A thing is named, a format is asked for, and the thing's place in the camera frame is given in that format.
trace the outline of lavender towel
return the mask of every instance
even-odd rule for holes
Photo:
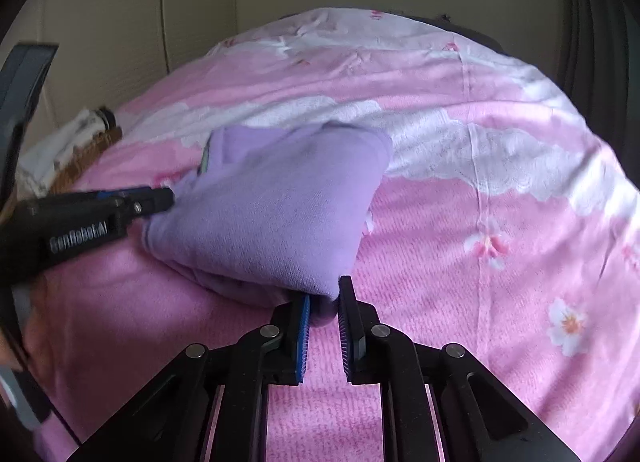
[[[175,206],[146,222],[145,248],[251,305],[309,293],[313,322],[324,323],[335,315],[338,277],[353,267],[391,153],[384,132],[335,122],[215,130],[206,168],[182,178]]]

